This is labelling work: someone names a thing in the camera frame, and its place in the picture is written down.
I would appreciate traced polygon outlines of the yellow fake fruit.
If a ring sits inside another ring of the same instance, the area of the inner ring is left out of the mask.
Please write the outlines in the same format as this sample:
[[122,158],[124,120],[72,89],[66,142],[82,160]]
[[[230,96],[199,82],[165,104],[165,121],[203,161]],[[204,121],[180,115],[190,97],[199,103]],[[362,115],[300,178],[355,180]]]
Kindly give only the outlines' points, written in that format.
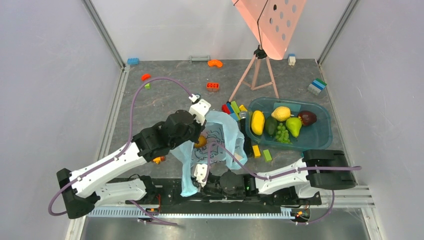
[[251,123],[250,123],[251,131],[255,135],[261,136],[264,131],[264,126],[265,126],[265,116],[263,112],[260,110],[255,110],[251,116]]

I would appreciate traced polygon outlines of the dark red fake apple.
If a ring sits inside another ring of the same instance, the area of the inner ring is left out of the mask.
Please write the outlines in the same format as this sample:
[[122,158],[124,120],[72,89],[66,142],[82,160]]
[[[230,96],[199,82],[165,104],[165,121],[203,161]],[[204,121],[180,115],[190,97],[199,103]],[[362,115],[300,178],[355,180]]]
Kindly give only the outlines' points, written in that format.
[[317,122],[317,115],[308,110],[302,110],[297,114],[302,126],[310,126]]

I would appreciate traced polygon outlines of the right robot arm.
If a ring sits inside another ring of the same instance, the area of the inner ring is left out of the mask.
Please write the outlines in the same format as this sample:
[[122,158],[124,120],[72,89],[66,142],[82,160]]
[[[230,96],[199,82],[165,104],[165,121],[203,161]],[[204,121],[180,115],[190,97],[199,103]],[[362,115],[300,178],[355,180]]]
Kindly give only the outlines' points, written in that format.
[[342,150],[310,149],[285,167],[268,172],[236,174],[227,171],[221,176],[208,173],[207,164],[197,164],[193,182],[207,196],[241,200],[254,197],[288,194],[295,204],[302,204],[319,190],[346,190],[356,186],[354,171]]

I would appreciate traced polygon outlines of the yellow fake lemon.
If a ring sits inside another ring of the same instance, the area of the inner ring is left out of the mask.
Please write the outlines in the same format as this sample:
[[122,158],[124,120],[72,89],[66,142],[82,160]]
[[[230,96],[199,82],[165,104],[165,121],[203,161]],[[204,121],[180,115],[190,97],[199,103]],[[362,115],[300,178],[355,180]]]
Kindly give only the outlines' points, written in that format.
[[274,109],[274,111],[271,113],[271,116],[278,122],[284,122],[289,119],[292,114],[290,108],[287,106],[279,106]]

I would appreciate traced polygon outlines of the green fake fruit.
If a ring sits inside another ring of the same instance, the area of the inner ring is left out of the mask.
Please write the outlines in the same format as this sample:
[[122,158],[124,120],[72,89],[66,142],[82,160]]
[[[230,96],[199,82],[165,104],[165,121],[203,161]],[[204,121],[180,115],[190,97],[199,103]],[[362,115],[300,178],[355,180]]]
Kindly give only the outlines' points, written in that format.
[[291,135],[297,138],[302,128],[302,123],[298,117],[290,117],[285,121],[285,126]]

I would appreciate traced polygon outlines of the light blue plastic bag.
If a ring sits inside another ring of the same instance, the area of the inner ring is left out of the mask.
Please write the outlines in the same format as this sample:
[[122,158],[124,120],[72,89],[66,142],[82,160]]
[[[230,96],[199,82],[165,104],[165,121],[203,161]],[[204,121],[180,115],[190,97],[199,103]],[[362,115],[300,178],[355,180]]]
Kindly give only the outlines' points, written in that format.
[[211,110],[206,115],[201,135],[206,138],[205,146],[196,148],[193,142],[186,141],[170,151],[182,163],[182,197],[191,197],[198,192],[191,179],[192,168],[196,164],[207,164],[208,153],[211,164],[225,162],[230,170],[239,170],[248,161],[244,151],[245,137],[238,122],[229,114]]

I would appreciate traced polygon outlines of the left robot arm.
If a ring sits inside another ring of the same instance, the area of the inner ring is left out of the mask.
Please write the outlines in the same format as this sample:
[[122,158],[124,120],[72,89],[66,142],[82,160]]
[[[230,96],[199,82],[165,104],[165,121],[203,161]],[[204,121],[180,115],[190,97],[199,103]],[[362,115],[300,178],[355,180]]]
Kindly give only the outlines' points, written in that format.
[[151,162],[157,157],[166,156],[170,150],[191,141],[198,142],[206,126],[207,106],[192,106],[189,111],[177,110],[165,121],[141,130],[117,151],[80,170],[63,168],[56,173],[65,212],[69,219],[77,219],[90,213],[95,206],[106,202],[107,198],[129,196],[131,200],[153,203],[157,190],[150,185],[141,188],[112,186],[118,193],[109,193],[107,182],[120,174]]

